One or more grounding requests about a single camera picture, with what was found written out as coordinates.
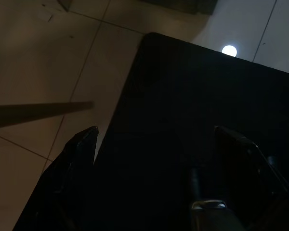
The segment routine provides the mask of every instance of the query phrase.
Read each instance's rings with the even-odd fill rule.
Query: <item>white floor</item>
[[[289,0],[219,0],[188,15],[139,0],[0,0],[0,104],[92,100],[90,111],[0,129],[0,231],[11,230],[44,168],[77,132],[101,144],[142,36],[159,32],[289,72]],[[49,22],[40,16],[53,13]]]

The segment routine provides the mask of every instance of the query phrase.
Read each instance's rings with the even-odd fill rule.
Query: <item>tiled floor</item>
[[[139,0],[73,0],[70,10],[0,0],[0,104],[95,103],[0,128],[0,230],[11,230],[40,174],[75,133],[97,125],[99,147],[143,34],[217,51],[234,45],[238,58],[289,72],[289,0],[219,0],[213,16]],[[39,18],[45,11],[53,14],[49,22]]]

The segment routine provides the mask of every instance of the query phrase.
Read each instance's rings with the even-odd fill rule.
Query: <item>round light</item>
[[[222,50],[222,53],[236,57],[236,48],[234,46],[230,46],[230,45],[225,46]]]

